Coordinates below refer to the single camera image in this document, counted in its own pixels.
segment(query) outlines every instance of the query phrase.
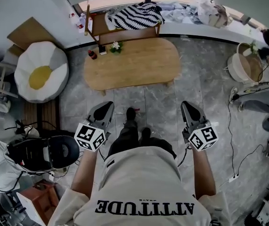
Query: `gray tile floor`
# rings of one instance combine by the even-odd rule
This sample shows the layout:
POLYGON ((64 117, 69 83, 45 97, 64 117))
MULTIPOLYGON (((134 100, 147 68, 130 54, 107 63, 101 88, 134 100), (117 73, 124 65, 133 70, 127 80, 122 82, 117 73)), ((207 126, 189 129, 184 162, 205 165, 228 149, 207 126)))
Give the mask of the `gray tile floor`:
MULTIPOLYGON (((62 128, 75 131, 92 106, 102 101, 114 101, 115 116, 110 128, 111 135, 101 149, 102 154, 107 155, 111 143, 123 127, 126 109, 132 106, 139 109, 139 129, 148 125, 153 136, 170 142, 178 155, 176 160, 180 162, 185 152, 181 134, 184 123, 180 105, 183 100, 196 103, 204 109, 208 119, 216 126, 220 138, 215 146, 207 150, 216 188, 225 192, 232 220, 236 225, 242 225, 244 216, 266 193, 269 184, 269 159, 258 149, 243 162, 239 178, 232 183, 227 182, 233 176, 227 104, 231 88, 240 88, 242 84, 232 80, 224 68, 227 59, 235 53, 236 45, 202 39, 167 39, 177 47, 182 64, 182 73, 174 80, 173 85, 166 87, 156 84, 108 90, 104 97, 90 89, 83 79, 84 58, 87 50, 94 46, 70 51, 70 79, 60 95, 62 128)), ((264 72, 264 77, 269 77, 269 69, 264 72)), ((269 134, 261 127, 265 114, 252 111, 239 113, 235 106, 231 106, 230 110, 230 129, 234 135, 234 168, 237 172, 239 163, 248 153, 258 144, 266 145, 269 134)), ((77 166, 73 165, 59 183, 69 186, 76 169, 77 166)), ((94 191, 97 190, 102 169, 103 161, 98 156, 94 191)), ((184 189, 193 194, 194 168, 191 151, 188 151, 179 170, 184 189)))

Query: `wooden coffee table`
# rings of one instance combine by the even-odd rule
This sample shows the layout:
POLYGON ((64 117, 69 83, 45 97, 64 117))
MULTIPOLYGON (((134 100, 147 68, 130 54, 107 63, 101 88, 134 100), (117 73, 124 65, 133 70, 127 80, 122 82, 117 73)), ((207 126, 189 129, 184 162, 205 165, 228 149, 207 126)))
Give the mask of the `wooden coffee table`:
POLYGON ((156 83, 168 84, 180 73, 180 58, 176 47, 168 40, 152 38, 123 43, 121 53, 85 59, 84 78, 90 88, 100 90, 156 83))

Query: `bean bag chair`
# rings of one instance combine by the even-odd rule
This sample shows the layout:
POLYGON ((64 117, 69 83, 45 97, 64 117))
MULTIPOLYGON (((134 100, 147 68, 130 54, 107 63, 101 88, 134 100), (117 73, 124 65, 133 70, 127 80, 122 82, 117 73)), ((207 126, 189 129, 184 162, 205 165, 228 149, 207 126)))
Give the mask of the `bean bag chair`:
POLYGON ((51 42, 33 43, 19 57, 14 78, 21 97, 45 103, 57 97, 67 83, 67 57, 51 42))

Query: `white flower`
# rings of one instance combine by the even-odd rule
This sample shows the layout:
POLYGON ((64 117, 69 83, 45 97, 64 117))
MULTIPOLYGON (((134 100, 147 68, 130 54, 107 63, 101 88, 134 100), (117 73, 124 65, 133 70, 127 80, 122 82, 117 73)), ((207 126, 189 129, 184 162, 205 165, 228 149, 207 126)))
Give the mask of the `white flower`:
POLYGON ((115 49, 119 49, 120 48, 120 45, 118 44, 118 42, 113 42, 112 48, 115 48, 115 49))
POLYGON ((252 51, 254 53, 256 53, 258 51, 258 48, 257 48, 257 46, 255 44, 253 44, 252 51))

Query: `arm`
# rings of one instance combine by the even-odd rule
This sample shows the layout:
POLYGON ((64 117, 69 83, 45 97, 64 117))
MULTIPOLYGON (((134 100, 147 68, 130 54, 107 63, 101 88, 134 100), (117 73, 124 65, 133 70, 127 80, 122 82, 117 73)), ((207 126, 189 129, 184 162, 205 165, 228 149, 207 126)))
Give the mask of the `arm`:
POLYGON ((215 181, 205 151, 198 152, 193 146, 195 195, 198 200, 203 195, 216 194, 215 181))
POLYGON ((84 151, 71 185, 71 190, 84 194, 88 198, 91 197, 94 184, 94 173, 97 160, 97 152, 98 151, 96 152, 91 152, 89 150, 84 151))
POLYGON ((73 217, 75 212, 86 204, 91 197, 96 160, 97 152, 84 151, 71 189, 64 192, 48 226, 74 225, 73 217))

